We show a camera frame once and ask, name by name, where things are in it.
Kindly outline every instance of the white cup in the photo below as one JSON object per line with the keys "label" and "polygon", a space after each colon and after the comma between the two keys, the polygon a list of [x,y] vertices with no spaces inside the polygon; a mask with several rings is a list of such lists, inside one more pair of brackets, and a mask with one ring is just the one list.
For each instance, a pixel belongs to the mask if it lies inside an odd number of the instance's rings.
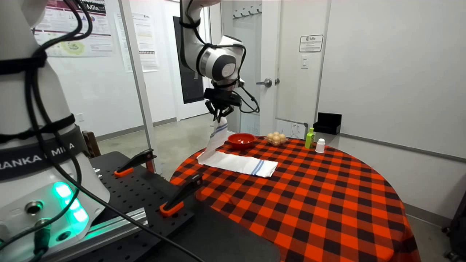
{"label": "white cup", "polygon": [[319,138],[319,141],[317,141],[317,145],[315,146],[315,151],[317,153],[323,153],[325,149],[325,139]]}

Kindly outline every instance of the poster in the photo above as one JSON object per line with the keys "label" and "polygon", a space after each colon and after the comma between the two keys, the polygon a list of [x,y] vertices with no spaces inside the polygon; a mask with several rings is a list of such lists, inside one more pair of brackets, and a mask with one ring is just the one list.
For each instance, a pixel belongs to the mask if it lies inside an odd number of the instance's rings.
{"label": "poster", "polygon": [[299,51],[305,52],[320,52],[322,51],[323,35],[304,35],[301,36],[301,42],[299,44]]}
{"label": "poster", "polygon": [[[113,40],[110,35],[104,0],[83,0],[92,18],[92,34],[79,41],[65,41],[47,49],[48,56],[54,57],[91,57],[110,56]],[[82,20],[81,34],[88,29],[84,13],[78,10]],[[75,15],[62,0],[49,0],[42,21],[35,27],[34,36],[39,44],[67,34],[76,29]]]}
{"label": "poster", "polygon": [[[134,29],[136,31],[137,48],[143,72],[158,71],[157,52],[155,49],[155,35],[152,19],[149,15],[133,13]],[[133,71],[130,60],[123,20],[120,14],[115,16],[116,30],[120,40],[123,64],[126,72]]]}

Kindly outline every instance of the orange clamp tip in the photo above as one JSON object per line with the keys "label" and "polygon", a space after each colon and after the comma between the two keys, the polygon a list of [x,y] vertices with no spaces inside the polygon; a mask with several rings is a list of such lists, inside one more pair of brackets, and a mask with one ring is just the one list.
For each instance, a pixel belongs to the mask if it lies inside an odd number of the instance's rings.
{"label": "orange clamp tip", "polygon": [[122,177],[124,177],[124,176],[126,176],[128,174],[133,173],[133,171],[134,171],[134,168],[130,167],[130,168],[124,170],[124,171],[121,171],[120,173],[118,173],[117,171],[114,171],[113,173],[115,174],[116,177],[122,178]]}
{"label": "orange clamp tip", "polygon": [[165,207],[166,204],[167,204],[167,202],[165,202],[163,205],[160,206],[160,213],[164,217],[168,217],[168,216],[171,216],[171,215],[175,214],[182,207],[185,206],[183,202],[179,202],[176,206],[172,207],[170,210],[165,210],[164,207]]}

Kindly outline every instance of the door handle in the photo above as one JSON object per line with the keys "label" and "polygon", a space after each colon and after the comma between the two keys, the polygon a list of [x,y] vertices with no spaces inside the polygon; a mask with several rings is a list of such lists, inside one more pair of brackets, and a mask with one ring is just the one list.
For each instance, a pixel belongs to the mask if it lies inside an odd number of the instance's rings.
{"label": "door handle", "polygon": [[261,84],[261,85],[264,85],[265,87],[271,87],[272,79],[267,77],[263,82],[257,82],[256,84]]}

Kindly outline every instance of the red bowl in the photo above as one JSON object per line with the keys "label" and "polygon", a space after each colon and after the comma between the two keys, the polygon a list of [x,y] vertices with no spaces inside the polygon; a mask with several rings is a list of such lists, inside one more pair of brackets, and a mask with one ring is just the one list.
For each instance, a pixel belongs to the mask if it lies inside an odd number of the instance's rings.
{"label": "red bowl", "polygon": [[254,145],[256,137],[248,133],[237,133],[228,137],[233,149],[245,150]]}

